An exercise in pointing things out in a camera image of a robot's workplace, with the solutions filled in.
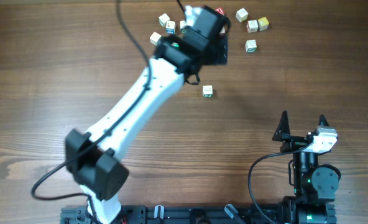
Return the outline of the tree picture green block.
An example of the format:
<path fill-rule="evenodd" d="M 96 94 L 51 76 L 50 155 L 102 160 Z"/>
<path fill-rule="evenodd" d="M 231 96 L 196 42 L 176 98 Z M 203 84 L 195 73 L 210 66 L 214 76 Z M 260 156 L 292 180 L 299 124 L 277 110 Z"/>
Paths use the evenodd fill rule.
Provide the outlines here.
<path fill-rule="evenodd" d="M 212 85 L 203 86 L 203 97 L 211 98 L 212 96 L 213 96 L 213 86 Z"/>

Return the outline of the red U letter block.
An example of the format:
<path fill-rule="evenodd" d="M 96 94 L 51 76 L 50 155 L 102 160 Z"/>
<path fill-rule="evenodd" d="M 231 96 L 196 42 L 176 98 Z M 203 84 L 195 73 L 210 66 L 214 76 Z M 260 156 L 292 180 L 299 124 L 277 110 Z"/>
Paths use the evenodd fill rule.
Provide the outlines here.
<path fill-rule="evenodd" d="M 225 28 L 223 27 L 222 29 L 221 29 L 221 31 L 220 31 L 220 34 L 221 35 L 224 35 L 226 33 L 226 31 L 225 31 Z"/>

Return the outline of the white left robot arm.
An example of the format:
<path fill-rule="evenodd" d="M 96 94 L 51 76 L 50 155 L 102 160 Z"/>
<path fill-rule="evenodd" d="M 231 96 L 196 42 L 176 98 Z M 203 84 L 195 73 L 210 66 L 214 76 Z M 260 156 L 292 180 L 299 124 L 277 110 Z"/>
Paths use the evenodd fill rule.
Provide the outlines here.
<path fill-rule="evenodd" d="M 231 21 L 214 9 L 185 8 L 183 36 L 169 34 L 156 41 L 153 56 L 129 91 L 87 129 L 65 138 L 67 170 L 88 196 L 88 214 L 95 223 L 112 223 L 122 205 L 118 192 L 129 171 L 121 164 L 131 142 L 158 108 L 178 92 L 204 65 L 219 64 Z"/>

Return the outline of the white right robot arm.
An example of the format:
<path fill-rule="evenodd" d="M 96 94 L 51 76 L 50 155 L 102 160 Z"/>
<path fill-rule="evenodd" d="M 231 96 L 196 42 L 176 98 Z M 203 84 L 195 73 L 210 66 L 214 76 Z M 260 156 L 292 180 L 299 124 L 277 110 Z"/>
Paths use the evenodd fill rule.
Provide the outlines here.
<path fill-rule="evenodd" d="M 282 143 L 280 152 L 290 153 L 289 184 L 294 196 L 285 196 L 280 203 L 279 223 L 337 223 L 332 204 L 339 188 L 341 173 L 329 164 L 320 164 L 318 157 L 331 152 L 338 140 L 336 130 L 320 115 L 317 127 L 305 137 L 292 136 L 287 112 L 282 113 L 272 138 Z"/>

